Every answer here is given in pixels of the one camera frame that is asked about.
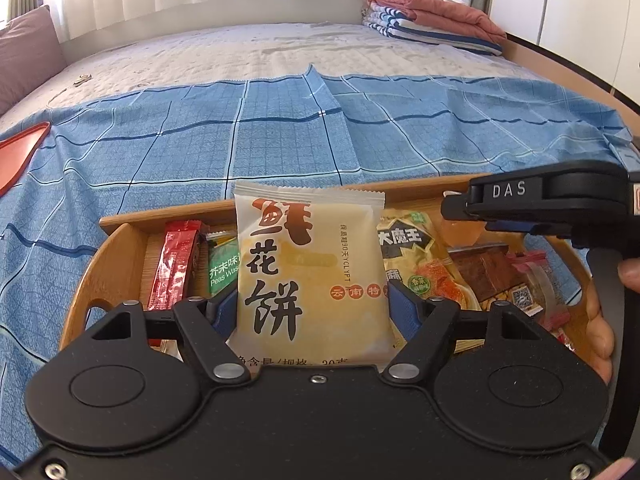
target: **purple pillow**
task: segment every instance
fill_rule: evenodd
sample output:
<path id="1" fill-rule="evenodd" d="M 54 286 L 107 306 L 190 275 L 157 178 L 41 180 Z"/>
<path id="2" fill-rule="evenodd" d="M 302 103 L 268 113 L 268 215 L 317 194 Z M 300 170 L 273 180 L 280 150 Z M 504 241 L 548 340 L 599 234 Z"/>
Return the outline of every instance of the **purple pillow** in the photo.
<path id="1" fill-rule="evenodd" d="M 0 29 L 0 116 L 66 67 L 49 7 Z"/>

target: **white sticker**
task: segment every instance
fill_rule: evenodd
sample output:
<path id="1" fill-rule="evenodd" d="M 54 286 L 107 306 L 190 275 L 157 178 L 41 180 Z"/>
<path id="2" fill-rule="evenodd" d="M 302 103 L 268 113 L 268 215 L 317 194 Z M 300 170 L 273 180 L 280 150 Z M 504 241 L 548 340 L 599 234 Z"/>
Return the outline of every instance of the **white sticker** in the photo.
<path id="1" fill-rule="evenodd" d="M 640 184 L 634 184 L 634 215 L 640 215 Z"/>

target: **pink blanket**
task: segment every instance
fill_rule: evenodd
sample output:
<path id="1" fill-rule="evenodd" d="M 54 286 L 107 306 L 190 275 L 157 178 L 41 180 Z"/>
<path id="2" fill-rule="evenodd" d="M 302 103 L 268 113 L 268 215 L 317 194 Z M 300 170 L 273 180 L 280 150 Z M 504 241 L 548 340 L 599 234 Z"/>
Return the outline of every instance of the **pink blanket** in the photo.
<path id="1" fill-rule="evenodd" d="M 445 0 L 369 0 L 405 13 L 418 25 L 502 44 L 507 35 L 482 10 Z"/>

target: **finger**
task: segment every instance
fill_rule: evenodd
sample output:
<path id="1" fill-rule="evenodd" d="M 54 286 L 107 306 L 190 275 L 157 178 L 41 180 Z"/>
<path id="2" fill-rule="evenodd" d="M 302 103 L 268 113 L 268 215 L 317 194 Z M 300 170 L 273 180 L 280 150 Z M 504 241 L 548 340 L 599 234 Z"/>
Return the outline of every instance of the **finger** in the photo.
<path id="1" fill-rule="evenodd" d="M 640 258 L 620 262 L 618 276 L 626 288 L 640 292 Z"/>
<path id="2" fill-rule="evenodd" d="M 620 480 L 636 463 L 632 458 L 616 460 L 593 480 Z"/>
<path id="3" fill-rule="evenodd" d="M 593 283 L 593 280 L 589 282 L 587 292 L 585 292 L 584 295 L 587 300 L 586 310 L 589 320 L 598 317 L 598 314 L 600 314 L 600 300 L 596 291 L 596 284 Z"/>
<path id="4" fill-rule="evenodd" d="M 598 357 L 607 359 L 613 353 L 615 336 L 609 323 L 602 316 L 597 316 L 587 323 L 586 335 L 591 348 Z"/>
<path id="5" fill-rule="evenodd" d="M 611 363 L 611 359 L 603 359 L 602 357 L 598 357 L 596 354 L 592 354 L 590 365 L 604 383 L 609 384 L 611 375 L 613 374 L 613 364 Z"/>

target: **bed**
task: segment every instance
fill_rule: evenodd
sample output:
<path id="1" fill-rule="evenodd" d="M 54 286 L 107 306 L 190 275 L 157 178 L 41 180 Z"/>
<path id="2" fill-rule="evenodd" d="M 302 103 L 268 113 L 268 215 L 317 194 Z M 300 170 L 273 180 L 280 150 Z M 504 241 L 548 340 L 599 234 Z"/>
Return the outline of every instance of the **bed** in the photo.
<path id="1" fill-rule="evenodd" d="M 73 86 L 82 74 L 92 78 Z M 239 178 L 339 186 L 640 160 L 614 110 L 505 59 L 329 23 L 219 28 L 96 54 L 0 118 L 0 140 L 41 121 L 50 134 L 0 198 L 7 466 L 37 448 L 22 393 L 56 354 L 66 306 L 106 239 L 102 216 L 232 198 Z"/>

